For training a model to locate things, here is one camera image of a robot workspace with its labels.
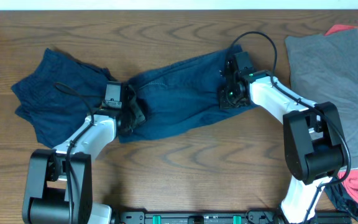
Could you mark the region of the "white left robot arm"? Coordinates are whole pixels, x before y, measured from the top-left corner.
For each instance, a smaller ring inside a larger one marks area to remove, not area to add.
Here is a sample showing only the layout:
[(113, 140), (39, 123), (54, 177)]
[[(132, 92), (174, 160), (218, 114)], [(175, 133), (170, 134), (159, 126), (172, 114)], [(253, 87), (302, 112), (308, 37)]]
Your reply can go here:
[(53, 149), (37, 149), (29, 160), (22, 206), (25, 223), (119, 223), (109, 205), (93, 202), (92, 163), (118, 135), (145, 121), (133, 87), (108, 82), (101, 107)]

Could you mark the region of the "navy blue shorts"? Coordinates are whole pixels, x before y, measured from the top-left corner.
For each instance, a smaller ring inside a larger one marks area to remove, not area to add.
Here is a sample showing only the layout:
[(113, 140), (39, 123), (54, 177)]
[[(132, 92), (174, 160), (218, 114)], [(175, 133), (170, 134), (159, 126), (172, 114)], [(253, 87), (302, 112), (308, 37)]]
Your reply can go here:
[(226, 53), (219, 50), (200, 55), (129, 79), (146, 121), (130, 135), (120, 136), (119, 141), (169, 138), (254, 109), (255, 104), (219, 108), (218, 88), (224, 84), (221, 71)]

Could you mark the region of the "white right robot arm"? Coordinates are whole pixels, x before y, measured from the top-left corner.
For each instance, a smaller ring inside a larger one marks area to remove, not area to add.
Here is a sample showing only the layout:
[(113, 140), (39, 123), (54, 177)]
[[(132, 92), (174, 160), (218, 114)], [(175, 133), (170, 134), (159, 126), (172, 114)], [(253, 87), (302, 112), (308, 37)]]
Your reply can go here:
[(285, 161), (292, 174), (287, 195), (280, 204), (275, 223), (312, 223), (321, 192), (345, 168), (351, 171), (351, 156), (337, 107), (316, 103), (282, 85), (272, 72), (239, 70), (223, 72), (218, 90), (222, 109), (255, 104), (283, 125)]

